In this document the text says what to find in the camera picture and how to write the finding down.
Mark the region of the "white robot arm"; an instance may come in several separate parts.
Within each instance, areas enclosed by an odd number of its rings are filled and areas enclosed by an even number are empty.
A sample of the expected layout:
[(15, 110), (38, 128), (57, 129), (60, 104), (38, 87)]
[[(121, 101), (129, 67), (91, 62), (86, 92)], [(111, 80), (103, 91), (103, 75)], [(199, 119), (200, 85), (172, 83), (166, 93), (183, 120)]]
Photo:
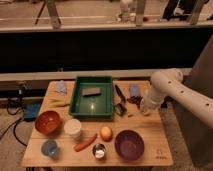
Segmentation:
[(213, 129), (213, 99), (182, 84), (183, 73), (176, 68), (154, 72), (150, 78), (151, 87), (144, 92), (140, 111), (147, 115), (159, 108), (169, 96)]

